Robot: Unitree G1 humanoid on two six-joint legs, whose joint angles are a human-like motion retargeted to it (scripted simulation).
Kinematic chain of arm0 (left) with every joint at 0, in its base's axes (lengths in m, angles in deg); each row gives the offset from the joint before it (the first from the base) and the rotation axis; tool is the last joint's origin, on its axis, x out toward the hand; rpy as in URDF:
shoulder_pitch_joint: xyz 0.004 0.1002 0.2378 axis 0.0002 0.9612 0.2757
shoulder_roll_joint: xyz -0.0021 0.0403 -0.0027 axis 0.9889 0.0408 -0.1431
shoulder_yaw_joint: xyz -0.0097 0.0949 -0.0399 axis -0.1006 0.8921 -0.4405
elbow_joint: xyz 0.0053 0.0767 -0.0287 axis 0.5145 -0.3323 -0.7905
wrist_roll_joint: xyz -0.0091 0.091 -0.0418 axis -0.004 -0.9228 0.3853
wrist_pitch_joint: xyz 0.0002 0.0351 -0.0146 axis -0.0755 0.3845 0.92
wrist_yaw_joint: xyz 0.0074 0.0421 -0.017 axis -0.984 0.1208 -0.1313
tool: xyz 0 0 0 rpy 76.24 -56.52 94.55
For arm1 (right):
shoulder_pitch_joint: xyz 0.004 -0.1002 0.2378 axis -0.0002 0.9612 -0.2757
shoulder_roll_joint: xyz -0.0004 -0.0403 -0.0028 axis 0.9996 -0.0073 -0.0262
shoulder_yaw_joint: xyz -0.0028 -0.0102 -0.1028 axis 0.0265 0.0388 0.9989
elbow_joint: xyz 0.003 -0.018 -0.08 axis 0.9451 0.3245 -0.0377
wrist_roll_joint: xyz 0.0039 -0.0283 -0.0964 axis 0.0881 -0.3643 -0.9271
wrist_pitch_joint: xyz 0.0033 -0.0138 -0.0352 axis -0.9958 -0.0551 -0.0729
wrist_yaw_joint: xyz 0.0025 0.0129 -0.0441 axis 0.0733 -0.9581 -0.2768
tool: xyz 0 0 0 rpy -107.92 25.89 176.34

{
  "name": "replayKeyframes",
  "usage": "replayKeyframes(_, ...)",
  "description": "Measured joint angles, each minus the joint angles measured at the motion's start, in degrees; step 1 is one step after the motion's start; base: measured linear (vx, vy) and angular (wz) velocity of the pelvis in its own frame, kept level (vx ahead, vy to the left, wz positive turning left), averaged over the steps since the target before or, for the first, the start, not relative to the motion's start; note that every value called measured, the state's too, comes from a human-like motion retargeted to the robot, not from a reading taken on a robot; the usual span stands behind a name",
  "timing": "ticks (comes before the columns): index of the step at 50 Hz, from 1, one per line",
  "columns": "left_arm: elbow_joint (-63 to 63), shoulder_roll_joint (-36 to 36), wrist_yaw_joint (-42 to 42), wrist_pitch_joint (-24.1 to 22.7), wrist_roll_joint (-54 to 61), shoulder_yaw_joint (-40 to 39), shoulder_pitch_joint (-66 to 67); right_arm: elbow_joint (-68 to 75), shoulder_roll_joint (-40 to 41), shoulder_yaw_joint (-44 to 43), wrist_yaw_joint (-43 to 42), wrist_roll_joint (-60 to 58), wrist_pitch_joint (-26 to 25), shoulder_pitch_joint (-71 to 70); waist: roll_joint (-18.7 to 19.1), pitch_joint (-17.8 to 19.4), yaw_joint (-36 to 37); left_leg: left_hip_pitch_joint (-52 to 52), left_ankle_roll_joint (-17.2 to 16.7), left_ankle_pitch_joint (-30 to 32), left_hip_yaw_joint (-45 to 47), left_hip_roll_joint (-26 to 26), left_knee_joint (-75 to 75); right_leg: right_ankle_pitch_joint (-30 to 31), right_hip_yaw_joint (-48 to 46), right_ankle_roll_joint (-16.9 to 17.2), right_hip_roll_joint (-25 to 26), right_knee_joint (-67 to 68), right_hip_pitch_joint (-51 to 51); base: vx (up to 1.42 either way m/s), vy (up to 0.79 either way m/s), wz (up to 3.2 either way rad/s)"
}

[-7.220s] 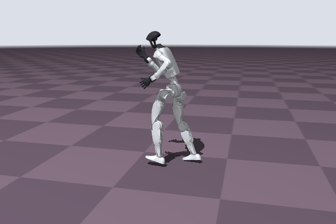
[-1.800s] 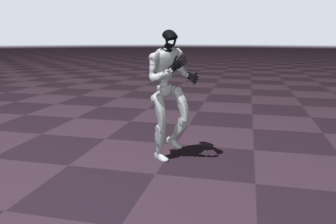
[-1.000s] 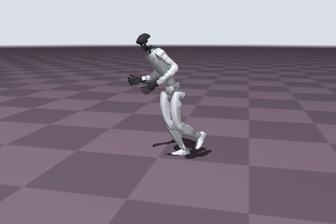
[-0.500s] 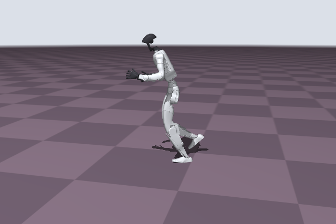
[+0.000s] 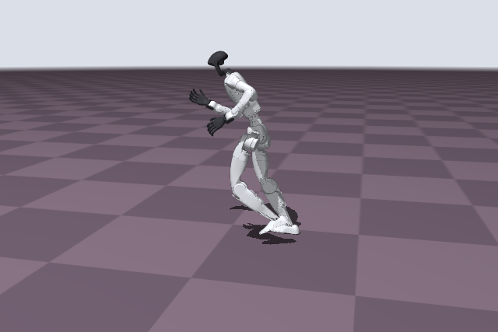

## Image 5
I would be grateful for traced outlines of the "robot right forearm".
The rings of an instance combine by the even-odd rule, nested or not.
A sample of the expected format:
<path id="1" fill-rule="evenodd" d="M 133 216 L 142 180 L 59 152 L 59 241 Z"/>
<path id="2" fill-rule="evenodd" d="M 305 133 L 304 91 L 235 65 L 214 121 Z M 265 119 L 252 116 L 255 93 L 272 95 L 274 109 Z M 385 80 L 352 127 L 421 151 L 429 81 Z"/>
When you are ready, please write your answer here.
<path id="1" fill-rule="evenodd" d="M 213 111 L 216 114 L 222 114 L 222 115 L 230 112 L 233 109 L 232 107 L 222 106 L 222 105 L 216 103 L 215 101 L 210 101 L 209 106 L 211 106 L 214 109 Z"/>

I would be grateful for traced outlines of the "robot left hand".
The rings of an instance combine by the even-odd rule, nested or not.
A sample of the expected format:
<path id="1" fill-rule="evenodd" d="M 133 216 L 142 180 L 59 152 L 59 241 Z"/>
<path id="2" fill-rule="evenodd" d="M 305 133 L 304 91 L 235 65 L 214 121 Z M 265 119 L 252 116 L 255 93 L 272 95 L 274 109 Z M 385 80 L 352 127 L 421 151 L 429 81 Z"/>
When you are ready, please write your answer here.
<path id="1" fill-rule="evenodd" d="M 234 121 L 234 118 L 229 119 L 228 121 L 226 120 L 225 117 L 226 114 L 223 115 L 223 117 L 213 117 L 210 119 L 210 123 L 207 124 L 207 131 L 209 131 L 209 134 L 213 137 L 213 134 L 220 129 L 225 123 L 228 124 L 232 121 Z M 213 120 L 213 121 L 212 121 Z M 210 126 L 209 126 L 210 125 Z M 214 126 L 214 127 L 213 127 Z M 211 129 L 210 129 L 211 128 Z M 212 131 L 213 130 L 213 131 Z M 212 132 L 212 133 L 211 133 Z"/>

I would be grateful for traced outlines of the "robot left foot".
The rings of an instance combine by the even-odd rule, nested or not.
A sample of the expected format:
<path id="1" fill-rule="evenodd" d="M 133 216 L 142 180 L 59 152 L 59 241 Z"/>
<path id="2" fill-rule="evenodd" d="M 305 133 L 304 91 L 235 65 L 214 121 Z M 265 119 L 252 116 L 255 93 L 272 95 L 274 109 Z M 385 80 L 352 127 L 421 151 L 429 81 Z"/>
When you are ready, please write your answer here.
<path id="1" fill-rule="evenodd" d="M 278 217 L 278 216 L 277 216 Z M 266 225 L 266 227 L 263 228 L 263 230 L 261 230 L 259 232 L 259 234 L 263 234 L 265 232 L 268 232 L 276 227 L 279 227 L 281 225 L 284 225 L 286 223 L 289 222 L 288 218 L 284 215 L 281 215 L 280 217 L 278 217 L 279 219 L 276 219 L 276 221 L 272 221 L 270 220 L 270 222 Z"/>

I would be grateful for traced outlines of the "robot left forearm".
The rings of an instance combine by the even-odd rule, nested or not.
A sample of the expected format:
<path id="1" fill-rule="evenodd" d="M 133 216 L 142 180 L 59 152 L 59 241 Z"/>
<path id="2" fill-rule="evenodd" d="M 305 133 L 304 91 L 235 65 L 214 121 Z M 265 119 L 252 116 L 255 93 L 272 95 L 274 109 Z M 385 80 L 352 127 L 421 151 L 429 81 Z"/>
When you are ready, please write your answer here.
<path id="1" fill-rule="evenodd" d="M 234 118 L 235 120 L 236 118 L 240 117 L 240 115 L 246 110 L 246 108 L 250 106 L 248 101 L 251 96 L 252 91 L 250 89 L 247 89 L 239 100 L 239 103 L 230 112 L 226 113 L 226 120 L 228 121 L 231 118 Z"/>

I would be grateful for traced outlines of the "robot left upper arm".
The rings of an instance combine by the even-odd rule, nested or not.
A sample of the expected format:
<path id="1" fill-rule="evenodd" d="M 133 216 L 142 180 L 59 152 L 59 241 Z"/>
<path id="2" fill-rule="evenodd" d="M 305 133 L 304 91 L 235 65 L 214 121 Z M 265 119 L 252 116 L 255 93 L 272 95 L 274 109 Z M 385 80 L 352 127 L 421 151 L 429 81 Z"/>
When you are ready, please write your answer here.
<path id="1" fill-rule="evenodd" d="M 256 92 L 256 90 L 249 86 L 247 83 L 243 82 L 242 80 L 240 80 L 236 75 L 234 74 L 231 74 L 228 79 L 226 80 L 226 85 L 229 86 L 231 89 L 235 89 L 241 93 L 244 93 L 247 89 L 250 89 L 252 91 L 252 96 L 251 98 L 249 99 L 249 101 L 251 102 L 254 102 L 257 97 L 258 97 L 258 94 Z"/>

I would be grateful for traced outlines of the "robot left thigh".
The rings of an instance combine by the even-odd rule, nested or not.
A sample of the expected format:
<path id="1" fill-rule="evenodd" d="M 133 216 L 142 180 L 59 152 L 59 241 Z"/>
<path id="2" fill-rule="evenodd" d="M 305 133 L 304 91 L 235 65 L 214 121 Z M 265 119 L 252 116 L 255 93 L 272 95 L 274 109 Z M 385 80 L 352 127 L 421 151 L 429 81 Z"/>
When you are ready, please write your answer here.
<path id="1" fill-rule="evenodd" d="M 240 176 L 243 171 L 245 171 L 250 158 L 250 153 L 246 149 L 255 151 L 259 146 L 259 143 L 260 135 L 255 131 L 250 134 L 243 134 L 237 143 L 230 166 L 230 183 L 232 191 L 237 183 L 242 183 L 248 189 L 247 184 L 240 179 Z"/>

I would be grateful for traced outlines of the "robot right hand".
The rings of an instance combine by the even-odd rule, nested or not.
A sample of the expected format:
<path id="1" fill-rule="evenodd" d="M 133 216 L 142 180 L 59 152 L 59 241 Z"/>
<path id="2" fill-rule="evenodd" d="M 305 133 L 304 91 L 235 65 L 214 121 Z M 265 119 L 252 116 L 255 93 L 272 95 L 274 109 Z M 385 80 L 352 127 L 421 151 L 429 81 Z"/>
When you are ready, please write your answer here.
<path id="1" fill-rule="evenodd" d="M 209 103 L 210 101 L 213 101 L 213 100 L 208 100 L 207 97 L 205 97 L 204 93 L 202 92 L 201 89 L 199 89 L 199 91 L 201 92 L 201 95 L 199 95 L 195 89 L 193 89 L 193 92 L 196 94 L 194 94 L 192 91 L 190 93 L 190 97 L 189 97 L 189 100 L 193 103 L 197 103 L 198 105 L 201 105 L 201 106 L 204 106 L 206 105 L 207 108 L 209 108 L 210 110 L 214 110 L 211 106 L 209 106 Z M 194 97 L 193 97 L 194 96 Z M 197 99 L 196 99 L 197 98 Z"/>

